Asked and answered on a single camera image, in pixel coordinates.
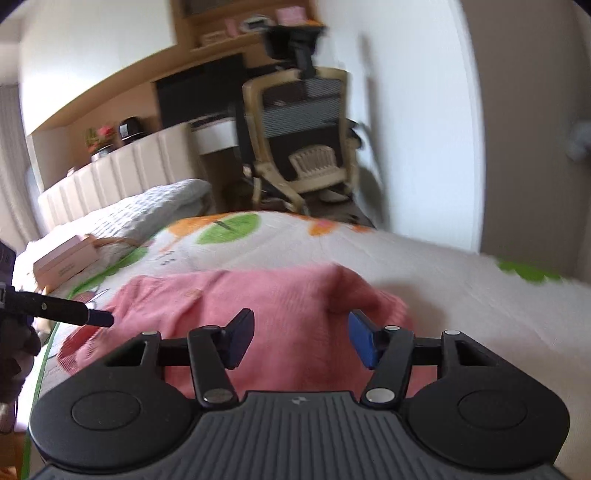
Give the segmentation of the pink knit garment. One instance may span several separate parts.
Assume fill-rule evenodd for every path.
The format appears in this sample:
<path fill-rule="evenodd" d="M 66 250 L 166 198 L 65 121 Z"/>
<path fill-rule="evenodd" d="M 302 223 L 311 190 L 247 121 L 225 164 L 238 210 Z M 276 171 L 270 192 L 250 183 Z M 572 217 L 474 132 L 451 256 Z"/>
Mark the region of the pink knit garment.
<path fill-rule="evenodd" d="M 112 327 L 83 326 L 62 344 L 58 362 L 68 374 L 139 333 L 183 338 L 195 328 L 224 326 L 240 310 L 252 310 L 252 343 L 229 373 L 238 394 L 349 390 L 360 395 L 370 371 L 349 342 L 349 312 L 363 311 L 380 327 L 414 327 L 402 299 L 337 264 L 136 276 L 106 309 L 114 316 Z"/>

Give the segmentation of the pink cardboard box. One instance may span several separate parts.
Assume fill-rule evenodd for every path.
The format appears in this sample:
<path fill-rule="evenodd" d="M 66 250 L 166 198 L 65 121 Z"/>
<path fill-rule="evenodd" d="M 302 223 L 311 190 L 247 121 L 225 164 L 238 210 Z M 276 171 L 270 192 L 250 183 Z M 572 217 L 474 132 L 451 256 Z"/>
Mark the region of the pink cardboard box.
<path fill-rule="evenodd" d="M 75 235 L 33 263 L 40 290 L 53 291 L 99 259 L 89 236 Z"/>

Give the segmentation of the colourful printed bed sheet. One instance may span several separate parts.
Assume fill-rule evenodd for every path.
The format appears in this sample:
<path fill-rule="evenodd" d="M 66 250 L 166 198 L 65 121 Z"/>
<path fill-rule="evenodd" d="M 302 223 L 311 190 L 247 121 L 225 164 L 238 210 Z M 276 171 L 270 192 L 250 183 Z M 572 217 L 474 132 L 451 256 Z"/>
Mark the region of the colourful printed bed sheet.
<path fill-rule="evenodd" d="M 436 337 L 459 330 L 555 391 L 571 417 L 558 467 L 590 475 L 590 287 L 522 264 L 467 254 L 365 226 L 276 212 L 184 218 L 141 247 L 108 247 L 105 257 L 61 288 L 103 309 L 136 276 L 274 270 L 337 264 L 407 305 L 412 330 Z M 57 327 L 19 399 L 25 427 L 34 402 L 68 374 L 58 362 L 77 331 Z"/>

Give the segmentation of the potted flower plant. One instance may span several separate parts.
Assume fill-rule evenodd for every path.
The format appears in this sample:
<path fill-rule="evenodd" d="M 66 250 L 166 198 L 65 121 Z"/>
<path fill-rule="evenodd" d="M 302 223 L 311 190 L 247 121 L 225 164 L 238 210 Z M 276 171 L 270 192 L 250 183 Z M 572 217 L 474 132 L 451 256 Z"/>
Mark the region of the potted flower plant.
<path fill-rule="evenodd" d="M 86 148 L 90 154 L 95 154 L 106 146 L 112 145 L 115 137 L 115 129 L 112 125 L 105 124 L 99 128 L 89 128 L 85 131 Z"/>

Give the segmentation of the beige padded headboard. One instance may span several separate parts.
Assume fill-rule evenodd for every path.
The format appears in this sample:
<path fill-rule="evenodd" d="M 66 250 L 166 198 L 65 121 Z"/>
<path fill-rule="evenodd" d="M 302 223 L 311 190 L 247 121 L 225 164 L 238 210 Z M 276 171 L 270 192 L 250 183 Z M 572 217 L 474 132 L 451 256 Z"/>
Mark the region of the beige padded headboard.
<path fill-rule="evenodd" d="M 187 123 L 160 130 L 92 162 L 38 197 L 51 230 L 152 187 L 204 180 L 197 143 Z"/>

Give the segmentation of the black round kettle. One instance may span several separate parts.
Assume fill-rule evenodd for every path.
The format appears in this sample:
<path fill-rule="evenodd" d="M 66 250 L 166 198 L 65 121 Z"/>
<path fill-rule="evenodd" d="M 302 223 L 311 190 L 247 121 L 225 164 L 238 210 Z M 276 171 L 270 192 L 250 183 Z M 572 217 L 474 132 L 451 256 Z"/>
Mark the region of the black round kettle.
<path fill-rule="evenodd" d="M 141 120 L 135 116 L 122 120 L 118 125 L 118 132 L 123 145 L 127 145 L 145 135 Z"/>

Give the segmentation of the wooden desk with shelf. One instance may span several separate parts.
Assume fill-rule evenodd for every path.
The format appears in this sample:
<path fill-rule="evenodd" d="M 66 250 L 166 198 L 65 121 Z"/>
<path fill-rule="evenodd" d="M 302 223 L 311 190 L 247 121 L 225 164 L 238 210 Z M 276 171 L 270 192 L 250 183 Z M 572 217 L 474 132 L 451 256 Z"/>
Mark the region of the wooden desk with shelf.
<path fill-rule="evenodd" d="M 139 119 L 148 132 L 219 116 L 270 65 L 266 22 L 315 20 L 310 1 L 36 1 L 20 96 L 40 190 L 90 160 L 86 136 Z"/>

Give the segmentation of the black keyboard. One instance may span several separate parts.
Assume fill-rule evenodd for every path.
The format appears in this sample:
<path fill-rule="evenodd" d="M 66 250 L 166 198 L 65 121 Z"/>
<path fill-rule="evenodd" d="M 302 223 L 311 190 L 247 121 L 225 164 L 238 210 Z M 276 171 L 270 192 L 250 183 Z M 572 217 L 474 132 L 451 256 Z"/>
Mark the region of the black keyboard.
<path fill-rule="evenodd" d="M 198 129 L 202 127 L 206 127 L 207 125 L 214 124 L 220 121 L 228 121 L 232 120 L 233 116 L 229 115 L 226 112 L 219 112 L 213 114 L 207 114 L 203 116 L 199 116 L 197 118 L 191 119 L 189 125 L 192 129 Z"/>

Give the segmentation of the beige mesh office chair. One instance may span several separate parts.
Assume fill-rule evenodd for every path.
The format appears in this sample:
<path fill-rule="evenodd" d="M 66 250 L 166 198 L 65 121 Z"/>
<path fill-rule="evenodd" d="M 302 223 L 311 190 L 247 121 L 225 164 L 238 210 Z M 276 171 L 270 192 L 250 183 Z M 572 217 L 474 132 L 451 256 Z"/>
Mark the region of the beige mesh office chair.
<path fill-rule="evenodd" d="M 266 53 L 286 70 L 242 86 L 252 155 L 245 160 L 256 210 L 308 214 L 318 203 L 352 202 L 363 141 L 348 117 L 349 74 L 312 57 L 325 26 L 271 26 Z"/>

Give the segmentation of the white wardrobe door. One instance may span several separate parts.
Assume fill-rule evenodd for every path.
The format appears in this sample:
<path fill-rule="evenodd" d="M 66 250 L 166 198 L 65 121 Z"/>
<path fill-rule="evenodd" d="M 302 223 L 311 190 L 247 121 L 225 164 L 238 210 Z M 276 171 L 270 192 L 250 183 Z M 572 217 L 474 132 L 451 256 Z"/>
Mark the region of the white wardrobe door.
<path fill-rule="evenodd" d="M 476 252 L 484 221 L 480 85 L 458 1 L 319 1 L 318 59 L 349 73 L 356 200 L 378 227 Z"/>

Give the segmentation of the black computer monitor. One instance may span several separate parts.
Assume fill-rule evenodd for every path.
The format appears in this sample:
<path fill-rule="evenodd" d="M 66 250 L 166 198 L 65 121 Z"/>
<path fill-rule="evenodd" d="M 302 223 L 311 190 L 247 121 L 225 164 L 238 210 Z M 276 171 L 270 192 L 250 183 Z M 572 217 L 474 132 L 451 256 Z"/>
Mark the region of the black computer monitor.
<path fill-rule="evenodd" d="M 200 64 L 155 81 L 163 128 L 226 112 L 242 99 L 247 69 L 242 54 Z"/>

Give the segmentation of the pink box on shelf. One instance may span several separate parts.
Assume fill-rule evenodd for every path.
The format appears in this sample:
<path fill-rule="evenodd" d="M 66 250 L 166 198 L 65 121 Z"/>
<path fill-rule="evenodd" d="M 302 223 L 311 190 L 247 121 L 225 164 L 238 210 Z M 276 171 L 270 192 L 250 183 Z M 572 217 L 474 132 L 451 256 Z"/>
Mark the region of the pink box on shelf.
<path fill-rule="evenodd" d="M 280 26 L 300 26 L 308 21 L 307 11 L 301 6 L 276 9 L 276 20 Z"/>

